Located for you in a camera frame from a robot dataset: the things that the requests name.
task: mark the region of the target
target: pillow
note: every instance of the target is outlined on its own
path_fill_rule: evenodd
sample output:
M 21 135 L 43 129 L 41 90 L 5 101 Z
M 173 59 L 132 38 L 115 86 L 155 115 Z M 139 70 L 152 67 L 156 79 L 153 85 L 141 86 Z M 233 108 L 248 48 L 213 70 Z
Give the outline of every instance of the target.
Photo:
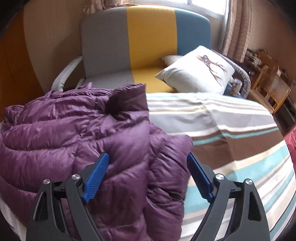
M 182 57 L 182 55 L 166 55 L 162 56 L 160 59 L 165 63 L 166 66 L 169 66 Z
M 199 46 L 155 75 L 178 92 L 223 95 L 234 68 L 221 56 Z

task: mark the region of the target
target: window sill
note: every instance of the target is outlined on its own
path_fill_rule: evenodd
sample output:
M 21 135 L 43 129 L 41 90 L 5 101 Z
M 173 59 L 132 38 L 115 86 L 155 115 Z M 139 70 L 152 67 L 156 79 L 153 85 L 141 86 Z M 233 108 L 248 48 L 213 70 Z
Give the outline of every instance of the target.
M 206 8 L 199 7 L 194 4 L 186 4 L 186 3 L 180 3 L 180 2 L 173 2 L 173 1 L 167 1 L 167 0 L 133 0 L 134 4 L 154 4 L 154 5 L 161 5 L 161 6 L 167 6 L 167 7 L 176 7 L 185 9 L 191 12 L 198 13 L 200 15 L 208 15 L 213 18 L 216 18 L 218 20 L 223 21 L 224 16 L 215 12 L 212 12 Z

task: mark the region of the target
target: striped bedsheet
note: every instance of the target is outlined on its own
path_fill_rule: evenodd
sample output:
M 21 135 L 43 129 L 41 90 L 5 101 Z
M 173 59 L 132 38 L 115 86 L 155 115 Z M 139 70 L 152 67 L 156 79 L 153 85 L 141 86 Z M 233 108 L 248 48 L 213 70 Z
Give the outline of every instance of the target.
M 255 182 L 275 240 L 296 204 L 293 163 L 269 111 L 244 99 L 210 93 L 147 94 L 150 120 L 167 134 L 192 137 L 194 153 L 229 180 Z M 234 200 L 230 199 L 216 240 L 225 235 Z M 181 241 L 190 240 L 209 204 L 192 177 L 185 198 Z

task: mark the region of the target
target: jacket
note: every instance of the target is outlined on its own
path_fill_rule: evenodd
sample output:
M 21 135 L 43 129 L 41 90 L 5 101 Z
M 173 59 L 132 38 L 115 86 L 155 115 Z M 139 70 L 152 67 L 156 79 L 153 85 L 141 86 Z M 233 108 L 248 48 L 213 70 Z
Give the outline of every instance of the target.
M 51 91 L 6 108 L 0 135 L 2 199 L 26 224 L 44 179 L 66 180 L 105 151 L 110 164 L 88 205 L 105 240 L 178 240 L 192 141 L 168 136 L 148 117 L 142 84 Z M 75 237 L 68 204 L 62 205 Z

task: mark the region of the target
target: sofa backrest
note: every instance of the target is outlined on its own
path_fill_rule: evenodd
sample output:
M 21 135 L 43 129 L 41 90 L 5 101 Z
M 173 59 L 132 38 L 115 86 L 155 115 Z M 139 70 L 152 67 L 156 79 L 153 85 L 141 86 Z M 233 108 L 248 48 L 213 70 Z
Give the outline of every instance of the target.
M 80 24 L 86 77 L 159 66 L 164 55 L 211 47 L 210 22 L 190 11 L 162 6 L 118 7 Z

